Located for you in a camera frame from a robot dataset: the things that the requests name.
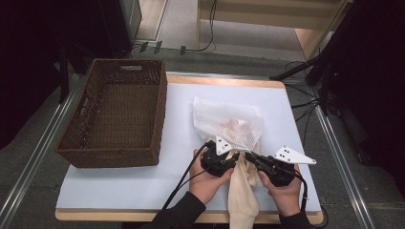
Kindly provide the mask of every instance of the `wicker basket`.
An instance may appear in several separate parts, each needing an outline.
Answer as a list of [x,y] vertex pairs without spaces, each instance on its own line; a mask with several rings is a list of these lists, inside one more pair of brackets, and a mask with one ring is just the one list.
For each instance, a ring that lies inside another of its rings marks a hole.
[[77,168],[157,165],[166,92],[161,60],[96,59],[56,152]]

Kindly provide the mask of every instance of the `black sleeve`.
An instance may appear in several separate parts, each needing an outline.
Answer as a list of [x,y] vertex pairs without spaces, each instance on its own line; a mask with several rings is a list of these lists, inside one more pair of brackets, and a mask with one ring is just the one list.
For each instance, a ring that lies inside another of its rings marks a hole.
[[205,205],[190,192],[171,209],[158,212],[152,222],[139,229],[186,229],[205,211]]
[[305,212],[300,212],[290,217],[282,217],[280,221],[285,229],[312,229]]

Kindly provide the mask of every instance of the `person's left hand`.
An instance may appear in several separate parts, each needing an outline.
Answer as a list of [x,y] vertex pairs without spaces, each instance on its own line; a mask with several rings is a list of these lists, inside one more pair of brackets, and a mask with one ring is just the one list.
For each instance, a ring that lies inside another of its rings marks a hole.
[[[190,177],[203,171],[201,160],[203,154],[207,152],[206,149],[202,150],[199,157],[196,159],[190,169]],[[190,180],[190,193],[196,196],[203,204],[207,204],[217,193],[218,189],[227,181],[230,180],[233,168],[228,169],[222,177],[214,177],[204,172]]]

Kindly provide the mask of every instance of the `black controller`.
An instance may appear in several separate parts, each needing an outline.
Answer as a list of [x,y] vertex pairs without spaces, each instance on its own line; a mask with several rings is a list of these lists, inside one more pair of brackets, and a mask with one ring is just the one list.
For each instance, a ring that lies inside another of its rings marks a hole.
[[[206,172],[212,176],[221,177],[228,169],[235,167],[239,154],[226,159],[229,153],[218,156],[215,142],[209,141],[207,146],[208,151],[202,156],[202,167]],[[245,153],[245,158],[259,171],[263,171],[276,187],[288,186],[295,178],[293,164],[276,160],[272,156],[259,156],[253,152]]]

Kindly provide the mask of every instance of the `hand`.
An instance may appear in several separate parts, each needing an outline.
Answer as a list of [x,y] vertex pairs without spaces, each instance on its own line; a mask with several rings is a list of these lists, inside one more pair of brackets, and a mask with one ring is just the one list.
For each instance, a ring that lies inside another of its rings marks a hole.
[[[201,160],[203,154],[207,152],[206,149],[202,150],[200,156],[196,159],[190,168],[190,177],[203,171]],[[214,177],[204,172],[190,180],[190,193],[196,196],[203,204],[207,204],[217,193],[218,189],[227,181],[230,180],[233,168],[226,171],[222,177]]]
[[[298,165],[295,165],[294,168],[299,171]],[[299,205],[300,179],[296,177],[289,186],[276,187],[264,172],[260,171],[259,176],[263,185],[267,187],[268,194],[273,197],[281,216],[289,217],[301,212]]]

